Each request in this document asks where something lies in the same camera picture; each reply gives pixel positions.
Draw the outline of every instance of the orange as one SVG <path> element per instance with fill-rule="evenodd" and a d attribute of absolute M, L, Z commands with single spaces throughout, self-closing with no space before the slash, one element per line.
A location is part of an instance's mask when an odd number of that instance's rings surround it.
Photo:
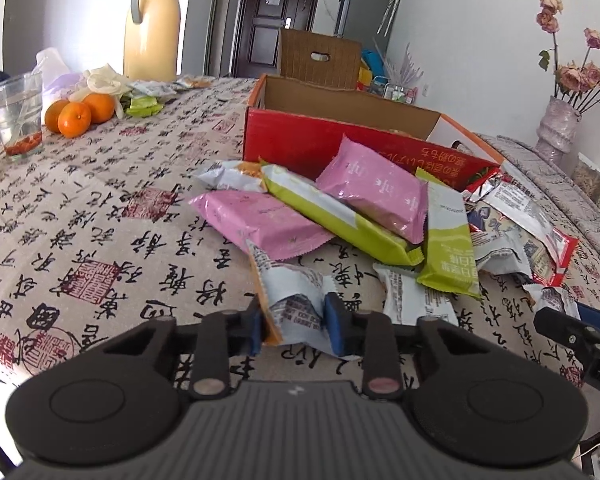
<path fill-rule="evenodd" d="M 65 137 L 79 137 L 91 125 L 91 110 L 84 103 L 69 103 L 58 116 L 58 128 Z"/>
<path fill-rule="evenodd" d="M 100 124 L 113 117 L 116 111 L 116 101 L 107 94 L 89 94 L 82 102 L 91 110 L 91 122 Z"/>
<path fill-rule="evenodd" d="M 53 103 L 45 112 L 45 126 L 55 134 L 60 133 L 58 116 L 62 109 L 69 104 L 69 99 L 60 99 Z"/>

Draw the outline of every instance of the gray refrigerator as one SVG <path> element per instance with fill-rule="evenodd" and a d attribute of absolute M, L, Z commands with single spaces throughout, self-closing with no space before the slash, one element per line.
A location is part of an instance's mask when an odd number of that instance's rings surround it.
<path fill-rule="evenodd" d="M 387 23 L 385 22 L 380 34 L 378 34 L 378 27 L 382 23 L 382 17 L 390 1 L 340 0 L 334 35 L 357 41 L 362 44 L 362 48 L 379 51 L 382 56 L 385 56 L 393 23 L 386 36 L 384 32 Z M 387 22 L 390 16 L 391 11 L 387 16 Z"/>

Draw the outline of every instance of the calligraphy tablecloth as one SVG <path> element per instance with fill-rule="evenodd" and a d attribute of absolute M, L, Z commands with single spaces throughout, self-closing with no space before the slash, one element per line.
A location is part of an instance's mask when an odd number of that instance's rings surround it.
<path fill-rule="evenodd" d="M 69 140 L 45 134 L 44 150 L 11 163 L 0 153 L 0 381 L 17 386 L 155 316 L 179 324 L 246 308 L 248 258 L 188 205 L 205 189 L 194 172 L 240 158 L 254 82 L 221 79 L 144 120 L 116 119 Z M 600 308 L 600 257 L 549 200 L 556 225 L 582 241 L 566 280 Z M 348 308 L 382 310 L 372 259 L 335 239 L 293 264 L 332 274 Z M 510 276 L 480 276 L 482 299 L 454 298 L 460 325 L 578 383 L 580 364 L 533 328 L 529 298 Z M 191 356 L 181 358 L 186 382 Z M 360 382 L 359 361 L 304 345 L 232 358 L 232 378 Z M 416 383 L 404 359 L 407 386 Z"/>

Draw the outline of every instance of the purple plastic bag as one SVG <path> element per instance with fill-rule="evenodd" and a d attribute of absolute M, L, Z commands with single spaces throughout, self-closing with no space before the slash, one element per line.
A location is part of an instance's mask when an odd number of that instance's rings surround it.
<path fill-rule="evenodd" d="M 247 240 L 272 260 L 288 260 L 310 253 L 333 238 L 325 228 L 269 194 L 218 190 L 189 203 L 247 254 Z"/>
<path fill-rule="evenodd" d="M 424 240 L 427 183 L 374 150 L 344 137 L 315 183 L 412 244 Z"/>

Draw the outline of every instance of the thermos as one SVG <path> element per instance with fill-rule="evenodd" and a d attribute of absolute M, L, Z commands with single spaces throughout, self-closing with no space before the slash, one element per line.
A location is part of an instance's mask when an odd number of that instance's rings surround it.
<path fill-rule="evenodd" d="M 180 38 L 178 0 L 131 0 L 123 73 L 130 79 L 174 81 Z"/>

